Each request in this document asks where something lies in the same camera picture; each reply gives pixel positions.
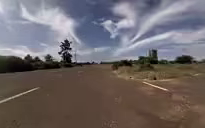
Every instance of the field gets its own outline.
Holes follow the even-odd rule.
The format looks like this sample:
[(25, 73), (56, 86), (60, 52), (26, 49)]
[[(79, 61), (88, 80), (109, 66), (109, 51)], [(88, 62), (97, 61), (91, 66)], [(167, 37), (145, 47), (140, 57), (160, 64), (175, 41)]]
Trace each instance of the field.
[(205, 64), (166, 64), (152, 65), (154, 69), (141, 69), (140, 65), (120, 67), (116, 73), (120, 77), (164, 80), (205, 75)]

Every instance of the white cloud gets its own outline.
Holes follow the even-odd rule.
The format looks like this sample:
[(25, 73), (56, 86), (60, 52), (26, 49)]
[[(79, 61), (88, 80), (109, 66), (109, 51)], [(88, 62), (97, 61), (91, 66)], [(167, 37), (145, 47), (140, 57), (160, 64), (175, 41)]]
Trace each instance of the white cloud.
[(82, 44), (82, 41), (75, 33), (78, 23), (59, 8), (40, 8), (35, 14), (29, 13), (22, 4), (21, 9), (22, 17), (24, 19), (37, 24), (49, 26), (55, 31), (58, 34), (57, 41), (68, 38), (74, 40), (74, 43)]
[(116, 24), (113, 21), (106, 20), (101, 25), (110, 33), (110, 38), (114, 39), (118, 35)]
[(120, 30), (133, 28), (136, 25), (136, 11), (129, 2), (120, 2), (111, 8), (115, 16), (121, 17), (117, 22), (105, 20), (101, 25), (111, 34), (114, 39), (120, 35)]
[(153, 29), (156, 25), (166, 24), (167, 22), (176, 21), (178, 18), (182, 18), (182, 12), (187, 11), (192, 4), (193, 2), (189, 0), (179, 0), (170, 6), (161, 6), (161, 8), (156, 10), (156, 13), (144, 17), (144, 20), (142, 20), (142, 23), (139, 26), (139, 31), (131, 39), (130, 43), (134, 43), (138, 38)]
[(197, 31), (169, 31), (161, 33), (129, 45), (128, 47), (119, 47), (114, 55), (121, 55), (142, 47), (157, 47), (160, 45), (171, 45), (171, 43), (179, 45), (188, 44), (205, 44), (205, 28)]

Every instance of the distant tree line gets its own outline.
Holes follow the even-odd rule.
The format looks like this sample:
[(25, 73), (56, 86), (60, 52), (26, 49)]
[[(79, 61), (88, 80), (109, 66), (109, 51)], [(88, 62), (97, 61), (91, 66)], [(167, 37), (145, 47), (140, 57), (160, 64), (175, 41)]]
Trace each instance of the distant tree line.
[(29, 54), (24, 58), (0, 56), (0, 73), (72, 67), (71, 43), (68, 40), (60, 43), (60, 51), (58, 52), (62, 58), (60, 62), (56, 61), (50, 54), (45, 55), (44, 60), (41, 60), (38, 56), (32, 57)]
[(138, 60), (121, 60), (114, 62), (101, 62), (101, 64), (112, 64), (112, 69), (117, 70), (122, 66), (132, 66), (133, 64), (140, 65), (143, 69), (153, 69), (152, 64), (205, 64), (205, 59), (197, 61), (190, 55), (177, 56), (175, 60), (156, 59), (152, 56), (139, 56)]

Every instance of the tall tree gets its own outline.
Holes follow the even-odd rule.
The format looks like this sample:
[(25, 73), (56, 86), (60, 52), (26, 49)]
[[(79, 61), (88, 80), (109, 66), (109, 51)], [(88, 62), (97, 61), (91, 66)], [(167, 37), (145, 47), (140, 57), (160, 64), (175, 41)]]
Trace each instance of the tall tree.
[(54, 59), (53, 57), (50, 55), (50, 54), (47, 54), (45, 57), (44, 57), (45, 61), (46, 62), (52, 62)]
[(72, 54), (70, 53), (70, 51), (72, 51), (71, 44), (72, 42), (66, 39), (64, 42), (61, 42), (60, 45), (61, 51), (58, 52), (58, 54), (62, 57), (65, 64), (72, 63)]

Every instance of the vegetation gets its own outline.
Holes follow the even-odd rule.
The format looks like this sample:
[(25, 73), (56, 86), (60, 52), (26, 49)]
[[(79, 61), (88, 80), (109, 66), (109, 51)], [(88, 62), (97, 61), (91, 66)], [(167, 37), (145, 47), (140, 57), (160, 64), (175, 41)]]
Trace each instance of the vegetation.
[(61, 42), (61, 51), (58, 52), (58, 54), (61, 55), (64, 65), (70, 65), (72, 63), (72, 54), (70, 53), (70, 51), (72, 51), (71, 44), (72, 42), (68, 40)]
[(55, 69), (61, 68), (61, 66), (72, 67), (71, 42), (68, 40), (61, 42), (60, 48), (61, 51), (58, 53), (62, 57), (61, 62), (55, 61), (50, 54), (44, 57), (44, 61), (38, 56), (32, 57), (30, 54), (23, 59), (15, 56), (0, 56), (0, 73)]
[(33, 66), (15, 56), (0, 56), (0, 73), (31, 71)]
[(178, 56), (175, 59), (176, 63), (179, 64), (191, 64), (193, 62), (194, 58), (192, 56), (189, 55), (182, 55), (182, 56)]
[(150, 80), (171, 79), (205, 73), (205, 59), (196, 61), (192, 56), (182, 55), (176, 57), (174, 61), (158, 61), (155, 53), (149, 53), (148, 57), (139, 56), (137, 61), (125, 60), (125, 63), (129, 63), (131, 66), (120, 64), (123, 61), (115, 62), (112, 69), (116, 70), (116, 73), (121, 77)]

